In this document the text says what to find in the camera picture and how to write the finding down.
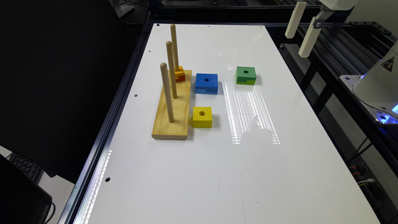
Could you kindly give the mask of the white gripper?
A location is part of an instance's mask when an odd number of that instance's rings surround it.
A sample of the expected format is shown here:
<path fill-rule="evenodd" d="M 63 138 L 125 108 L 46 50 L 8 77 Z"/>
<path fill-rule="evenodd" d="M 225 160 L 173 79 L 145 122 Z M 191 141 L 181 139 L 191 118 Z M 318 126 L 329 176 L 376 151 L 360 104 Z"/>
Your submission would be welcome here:
<path fill-rule="evenodd" d="M 358 0 L 319 0 L 327 8 L 334 11 L 347 11 L 352 9 L 358 2 Z M 297 31 L 300 20 L 303 16 L 304 10 L 307 6 L 305 1 L 298 1 L 294 7 L 293 13 L 290 17 L 287 29 L 285 31 L 285 37 L 292 39 Z M 321 11 L 316 17 L 314 17 L 308 27 L 307 33 L 305 34 L 304 40 L 300 46 L 298 54 L 302 58 L 307 58 L 317 41 L 317 38 L 321 32 L 323 24 L 329 18 L 330 13 Z"/>

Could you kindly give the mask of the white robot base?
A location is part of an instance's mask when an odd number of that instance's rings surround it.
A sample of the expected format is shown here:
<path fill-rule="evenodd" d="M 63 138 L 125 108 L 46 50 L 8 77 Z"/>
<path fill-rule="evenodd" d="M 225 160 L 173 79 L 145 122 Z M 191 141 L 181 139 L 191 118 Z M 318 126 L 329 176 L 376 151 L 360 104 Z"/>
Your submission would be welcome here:
<path fill-rule="evenodd" d="M 340 80 L 375 123 L 397 126 L 397 44 L 364 75 L 342 75 Z"/>

